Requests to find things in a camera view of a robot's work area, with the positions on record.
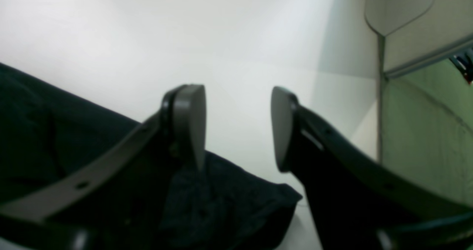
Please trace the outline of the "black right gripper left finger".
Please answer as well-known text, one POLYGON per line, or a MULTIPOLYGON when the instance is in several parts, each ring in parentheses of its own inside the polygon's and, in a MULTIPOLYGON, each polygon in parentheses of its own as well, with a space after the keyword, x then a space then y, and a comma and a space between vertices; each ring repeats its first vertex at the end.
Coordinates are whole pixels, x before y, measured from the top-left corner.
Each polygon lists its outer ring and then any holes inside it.
POLYGON ((1 205, 1 237, 33 250, 157 250, 174 174, 205 164, 204 85, 168 91, 160 109, 88 166, 1 205))

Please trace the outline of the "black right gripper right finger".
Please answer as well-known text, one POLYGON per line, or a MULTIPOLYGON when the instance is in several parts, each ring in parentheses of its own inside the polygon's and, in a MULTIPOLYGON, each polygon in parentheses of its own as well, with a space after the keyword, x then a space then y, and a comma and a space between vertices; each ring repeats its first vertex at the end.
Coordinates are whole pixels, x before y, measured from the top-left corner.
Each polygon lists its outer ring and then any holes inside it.
POLYGON ((375 163, 291 91, 274 87, 276 164, 303 185, 325 250, 466 250, 472 208, 375 163))

